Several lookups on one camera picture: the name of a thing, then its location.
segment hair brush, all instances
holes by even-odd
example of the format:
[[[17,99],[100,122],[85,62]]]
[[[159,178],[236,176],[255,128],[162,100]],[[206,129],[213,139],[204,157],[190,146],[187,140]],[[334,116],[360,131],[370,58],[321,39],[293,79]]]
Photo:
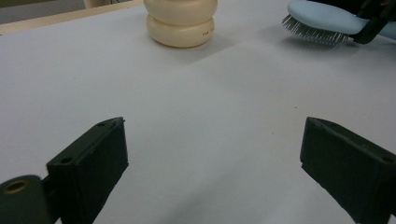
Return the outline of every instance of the hair brush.
[[[319,44],[343,45],[350,37],[367,44],[376,35],[396,39],[396,0],[386,6],[375,0],[354,5],[350,1],[345,5],[337,1],[325,4],[294,0],[289,3],[288,12],[282,21],[285,28]]]

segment cream bottle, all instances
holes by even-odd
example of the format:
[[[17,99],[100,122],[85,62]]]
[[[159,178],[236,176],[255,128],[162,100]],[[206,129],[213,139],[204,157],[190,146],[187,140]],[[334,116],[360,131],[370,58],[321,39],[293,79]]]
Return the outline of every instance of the cream bottle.
[[[218,0],[144,0],[144,4],[149,34],[166,46],[196,47],[213,35]]]

